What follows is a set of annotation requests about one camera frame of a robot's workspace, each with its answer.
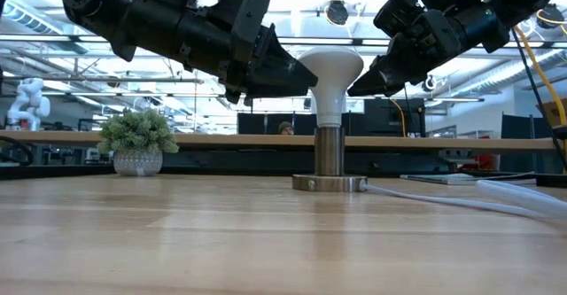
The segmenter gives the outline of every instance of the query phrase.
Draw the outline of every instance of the person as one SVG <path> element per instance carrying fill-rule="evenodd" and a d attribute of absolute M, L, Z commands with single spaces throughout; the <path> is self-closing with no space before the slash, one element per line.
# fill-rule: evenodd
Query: person
<path fill-rule="evenodd" d="M 280 127 L 278 128 L 278 134 L 284 136 L 293 136 L 293 126 L 290 122 L 284 121 L 280 123 Z"/>

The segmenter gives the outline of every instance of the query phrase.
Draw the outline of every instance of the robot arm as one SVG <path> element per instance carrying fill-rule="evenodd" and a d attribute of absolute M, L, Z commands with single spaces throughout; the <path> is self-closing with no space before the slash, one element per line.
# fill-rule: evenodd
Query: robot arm
<path fill-rule="evenodd" d="M 348 90 L 350 96 L 385 94 L 482 44 L 493 52 L 509 42 L 509 30 L 550 0 L 388 0 L 374 19 L 392 40 L 384 56 Z"/>
<path fill-rule="evenodd" d="M 50 114 L 50 100 L 42 96 L 43 80 L 27 78 L 17 88 L 16 100 L 8 110 L 7 129 L 19 130 L 19 121 L 27 120 L 31 131 L 39 130 L 41 119 Z"/>
<path fill-rule="evenodd" d="M 317 77 L 261 25 L 269 0 L 63 0 L 67 17 L 130 61 L 136 47 L 219 77 L 227 99 L 306 95 Z"/>

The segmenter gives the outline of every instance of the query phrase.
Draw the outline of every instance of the silver pot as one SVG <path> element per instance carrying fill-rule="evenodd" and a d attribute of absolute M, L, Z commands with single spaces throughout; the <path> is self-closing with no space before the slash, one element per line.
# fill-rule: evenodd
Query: silver pot
<path fill-rule="evenodd" d="M 125 176 L 153 176 L 163 165 L 161 151 L 118 151 L 114 153 L 114 170 Z"/>

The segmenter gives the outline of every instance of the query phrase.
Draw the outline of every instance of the white cable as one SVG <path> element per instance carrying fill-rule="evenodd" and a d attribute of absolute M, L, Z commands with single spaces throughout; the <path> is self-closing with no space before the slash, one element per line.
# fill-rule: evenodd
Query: white cable
<path fill-rule="evenodd" d="M 364 190 L 398 198 L 411 198 L 426 202 L 442 203 L 453 206 L 467 206 L 495 212 L 508 213 L 532 218 L 567 218 L 567 203 L 547 194 L 526 189 L 517 185 L 496 182 L 477 181 L 477 189 L 491 198 L 498 198 L 519 206 L 466 200 L 462 198 L 437 198 L 401 193 L 363 183 Z"/>

